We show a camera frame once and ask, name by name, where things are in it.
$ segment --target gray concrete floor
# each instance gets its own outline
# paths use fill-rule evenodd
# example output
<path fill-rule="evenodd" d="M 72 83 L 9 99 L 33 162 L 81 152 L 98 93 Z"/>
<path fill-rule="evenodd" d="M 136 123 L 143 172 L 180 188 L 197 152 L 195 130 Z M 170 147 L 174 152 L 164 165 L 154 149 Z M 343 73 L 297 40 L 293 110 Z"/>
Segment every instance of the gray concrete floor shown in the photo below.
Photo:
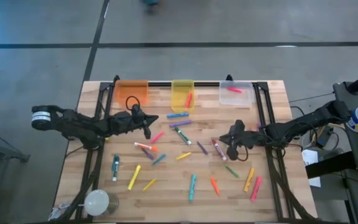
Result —
<path fill-rule="evenodd" d="M 103 0 L 0 0 L 0 44 L 92 43 Z M 358 42 L 358 1 L 162 0 L 146 14 L 138 0 L 110 0 L 101 43 Z M 75 108 L 90 49 L 0 49 L 0 135 L 31 154 L 12 162 L 0 190 L 0 223 L 45 221 L 67 141 L 31 128 L 31 106 Z M 358 47 L 99 49 L 90 80 L 284 80 L 289 100 L 332 92 L 358 78 Z M 305 112 L 333 95 L 293 103 Z M 346 136 L 340 146 L 349 150 Z M 321 218 L 344 209 L 313 190 Z"/>

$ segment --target purple marker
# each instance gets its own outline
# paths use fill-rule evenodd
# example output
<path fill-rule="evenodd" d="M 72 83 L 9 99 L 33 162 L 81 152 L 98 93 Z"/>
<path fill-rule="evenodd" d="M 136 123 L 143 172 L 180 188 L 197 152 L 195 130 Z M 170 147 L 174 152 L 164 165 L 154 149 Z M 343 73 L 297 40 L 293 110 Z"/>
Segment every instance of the purple marker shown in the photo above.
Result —
<path fill-rule="evenodd" d="M 204 146 L 197 141 L 197 145 L 203 150 L 204 154 L 208 155 L 208 151 L 204 148 Z"/>
<path fill-rule="evenodd" d="M 176 127 L 176 126 L 179 126 L 179 125 L 184 125 L 184 124 L 191 124 L 191 120 L 172 123 L 172 124 L 169 124 L 169 127 L 173 128 L 173 127 Z"/>
<path fill-rule="evenodd" d="M 154 160 L 154 156 L 153 155 L 151 155 L 149 152 L 147 152 L 145 149 L 141 149 L 143 152 L 144 152 L 144 154 L 146 154 L 146 156 L 149 158 L 149 159 L 151 159 L 151 160 Z"/>

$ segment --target yellow marker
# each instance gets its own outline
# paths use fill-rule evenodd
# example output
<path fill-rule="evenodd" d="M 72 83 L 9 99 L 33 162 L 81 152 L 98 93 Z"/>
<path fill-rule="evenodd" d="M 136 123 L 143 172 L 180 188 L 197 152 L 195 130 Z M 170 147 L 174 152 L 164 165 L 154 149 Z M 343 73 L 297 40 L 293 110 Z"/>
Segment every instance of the yellow marker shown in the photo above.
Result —
<path fill-rule="evenodd" d="M 177 160 L 183 159 L 184 157 L 189 156 L 190 154 L 191 154 L 191 152 L 187 152 L 186 154 L 183 154 L 183 155 L 181 155 L 181 156 L 178 156 L 178 157 L 177 157 Z"/>
<path fill-rule="evenodd" d="M 143 188 L 143 191 L 147 190 L 148 187 L 150 187 L 157 179 L 152 179 L 147 185 L 146 187 Z"/>
<path fill-rule="evenodd" d="M 134 186 L 136 177 L 137 177 L 137 175 L 139 174 L 139 171 L 140 171 L 140 165 L 137 165 L 137 166 L 136 166 L 135 173 L 134 173 L 134 176 L 132 177 L 131 181 L 129 182 L 128 190 L 132 190 L 132 187 Z"/>
<path fill-rule="evenodd" d="M 248 174 L 246 186 L 244 187 L 245 192 L 248 192 L 249 185 L 251 185 L 251 179 L 252 179 L 253 175 L 254 175 L 254 168 L 251 168 L 251 170 L 249 171 L 249 174 Z"/>

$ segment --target marker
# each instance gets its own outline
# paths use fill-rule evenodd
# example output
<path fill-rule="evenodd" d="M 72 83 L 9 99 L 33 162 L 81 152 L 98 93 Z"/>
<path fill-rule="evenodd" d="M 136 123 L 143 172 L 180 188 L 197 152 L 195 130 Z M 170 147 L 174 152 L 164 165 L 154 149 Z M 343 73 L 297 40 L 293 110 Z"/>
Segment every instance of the marker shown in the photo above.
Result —
<path fill-rule="evenodd" d="M 182 116 L 189 116 L 189 113 L 177 113 L 177 114 L 168 114 L 167 118 L 179 118 Z"/>
<path fill-rule="evenodd" d="M 226 156 L 224 156 L 222 149 L 219 147 L 219 145 L 216 143 L 216 141 L 214 139 L 212 139 L 212 144 L 215 146 L 215 149 L 217 150 L 217 152 L 221 155 L 222 160 L 226 161 Z"/>
<path fill-rule="evenodd" d="M 193 196 L 194 196 L 194 187 L 196 185 L 196 179 L 197 179 L 197 175 L 193 174 L 191 176 L 191 185 L 190 185 L 190 191 L 189 191 L 189 202 L 193 201 Z"/>
<path fill-rule="evenodd" d="M 197 141 L 197 145 L 201 148 L 204 154 L 208 155 L 208 151 L 204 148 L 204 146 L 200 142 Z"/>
<path fill-rule="evenodd" d="M 143 188 L 143 191 L 147 190 L 148 187 L 150 187 L 157 179 L 152 179 L 147 185 L 146 187 Z"/>
<path fill-rule="evenodd" d="M 140 171 L 140 165 L 137 165 L 137 166 L 136 166 L 135 173 L 134 173 L 134 176 L 132 177 L 131 181 L 129 182 L 128 190 L 132 190 L 132 187 L 134 186 L 136 177 L 137 177 L 137 175 L 139 174 L 139 171 Z"/>
<path fill-rule="evenodd" d="M 234 88 L 234 87 L 228 87 L 227 90 L 234 91 L 234 92 L 237 92 L 237 93 L 242 93 L 242 90 L 239 90 L 239 89 Z"/>
<path fill-rule="evenodd" d="M 146 156 L 149 158 L 149 159 L 151 159 L 151 160 L 154 160 L 154 156 L 153 155 L 151 155 L 149 152 L 147 152 L 145 149 L 141 149 L 143 152 L 144 152 L 144 154 L 146 154 Z"/>
<path fill-rule="evenodd" d="M 149 149 L 153 152 L 157 152 L 157 147 L 151 147 L 151 146 L 146 146 L 145 144 L 141 144 L 141 143 L 137 143 L 135 142 L 135 146 L 139 147 L 139 148 L 142 148 L 142 149 Z"/>
<path fill-rule="evenodd" d="M 165 154 L 162 154 L 158 159 L 156 159 L 153 163 L 152 163 L 152 165 L 154 166 L 154 165 L 156 165 L 158 162 L 160 162 L 163 158 L 165 158 Z"/>
<path fill-rule="evenodd" d="M 118 165 L 119 165 L 119 156 L 114 155 L 114 160 L 112 161 L 112 181 L 117 181 L 117 172 L 118 172 Z"/>
<path fill-rule="evenodd" d="M 189 92 L 189 96 L 187 96 L 187 101 L 186 101 L 186 105 L 185 105 L 186 109 L 188 109 L 190 106 L 192 96 L 193 96 L 193 94 L 191 94 L 191 92 Z"/>
<path fill-rule="evenodd" d="M 178 127 L 175 127 L 175 131 L 180 135 L 183 140 L 185 140 L 187 145 L 191 145 L 191 141 L 179 130 Z"/>
<path fill-rule="evenodd" d="M 219 195 L 219 189 L 218 189 L 218 186 L 216 186 L 216 182 L 215 182 L 215 179 L 213 177 L 211 177 L 211 183 L 212 183 L 212 186 L 215 189 L 216 194 Z"/>
<path fill-rule="evenodd" d="M 254 202 L 256 200 L 256 195 L 258 193 L 259 185 L 260 185 L 261 181 L 262 181 L 262 177 L 256 178 L 255 187 L 254 187 L 254 190 L 252 191 L 252 195 L 251 195 L 251 202 Z"/>
<path fill-rule="evenodd" d="M 224 165 L 227 170 L 230 171 L 231 174 L 233 174 L 235 177 L 240 178 L 239 174 L 236 173 L 232 168 L 230 168 L 228 165 Z"/>
<path fill-rule="evenodd" d="M 254 175 L 254 168 L 251 168 L 251 170 L 249 171 L 249 174 L 248 174 L 246 186 L 244 187 L 245 192 L 248 192 L 249 186 L 251 185 L 251 179 L 252 179 L 253 175 Z"/>
<path fill-rule="evenodd" d="M 191 154 L 191 152 L 187 152 L 186 154 L 183 154 L 183 155 L 181 155 L 181 156 L 178 156 L 178 157 L 177 157 L 177 160 L 183 159 L 183 158 L 186 157 L 186 156 L 190 156 L 190 154 Z"/>
<path fill-rule="evenodd" d="M 163 133 L 164 132 L 162 131 L 158 135 L 156 135 L 156 137 L 153 138 L 152 143 L 154 143 L 157 139 L 159 139 Z"/>
<path fill-rule="evenodd" d="M 169 127 L 174 128 L 176 126 L 185 125 L 185 124 L 191 124 L 191 120 L 179 121 L 179 122 L 176 122 L 176 123 L 171 123 L 171 124 L 169 124 Z"/>

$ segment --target plastic bin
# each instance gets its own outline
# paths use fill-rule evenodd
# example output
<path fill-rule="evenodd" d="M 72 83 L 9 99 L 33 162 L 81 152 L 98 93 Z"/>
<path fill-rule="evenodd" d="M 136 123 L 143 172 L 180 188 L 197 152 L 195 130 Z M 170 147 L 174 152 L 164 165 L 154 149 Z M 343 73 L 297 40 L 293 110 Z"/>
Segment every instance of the plastic bin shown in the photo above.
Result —
<path fill-rule="evenodd" d="M 220 81 L 219 102 L 224 105 L 250 106 L 254 102 L 252 83 Z"/>
<path fill-rule="evenodd" d="M 194 110 L 195 95 L 193 80 L 172 80 L 171 109 L 175 113 L 191 112 Z M 185 108 L 191 93 L 189 108 Z"/>
<path fill-rule="evenodd" d="M 134 96 L 139 100 L 140 106 L 149 102 L 149 81 L 147 80 L 117 80 L 114 86 L 114 101 L 117 101 L 123 108 L 126 108 L 126 100 Z M 137 101 L 134 98 L 128 100 L 129 109 Z"/>

